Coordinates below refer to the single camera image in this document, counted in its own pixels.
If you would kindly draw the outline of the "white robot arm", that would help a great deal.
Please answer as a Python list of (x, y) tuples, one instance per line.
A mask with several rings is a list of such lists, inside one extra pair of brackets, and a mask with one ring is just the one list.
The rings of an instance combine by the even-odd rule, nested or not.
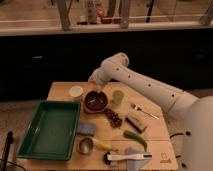
[(142, 94), (167, 114), (184, 122), (181, 171), (213, 171), (213, 96), (198, 98), (187, 91), (136, 73), (129, 58), (117, 53), (104, 59), (89, 77), (98, 87), (117, 80)]

